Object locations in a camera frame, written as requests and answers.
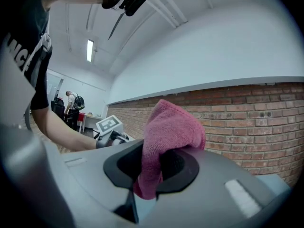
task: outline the red brick wall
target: red brick wall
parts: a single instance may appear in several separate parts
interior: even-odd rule
[[[250,173],[278,173],[294,185],[304,159],[304,84],[244,85],[151,97],[109,106],[125,132],[143,138],[160,99],[182,106],[206,129],[206,148]]]

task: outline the microfiber towel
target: microfiber towel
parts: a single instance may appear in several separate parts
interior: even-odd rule
[[[155,198],[162,182],[160,156],[167,150],[190,146],[204,149],[205,129],[191,114],[168,101],[160,100],[144,129],[142,172],[133,185],[140,198]]]

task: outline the black t-shirt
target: black t-shirt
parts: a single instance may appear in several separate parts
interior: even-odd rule
[[[25,65],[27,58],[33,53],[41,36],[48,25],[49,12],[45,11],[41,0],[22,0],[19,7],[10,12],[10,23],[7,25],[7,34],[4,37],[4,46],[10,49],[20,70],[25,68],[24,76],[30,81],[32,71],[41,54],[41,50],[35,53],[30,63]],[[36,93],[31,102],[31,109],[43,109],[48,107],[46,90],[46,72],[51,57],[51,50],[40,65],[36,83]]]

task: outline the headset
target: headset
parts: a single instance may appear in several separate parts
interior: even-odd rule
[[[120,0],[103,0],[102,7],[104,9],[111,9]],[[133,16],[134,13],[143,5],[146,0],[123,0],[119,8],[125,11],[126,16]]]

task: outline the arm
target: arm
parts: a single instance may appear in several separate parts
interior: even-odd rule
[[[93,150],[96,140],[69,128],[49,108],[32,110],[33,118],[40,131],[53,142],[73,151]]]
[[[72,105],[72,102],[69,102],[67,107],[66,107],[66,111],[65,111],[65,114],[68,113],[68,110],[71,108],[71,105]]]

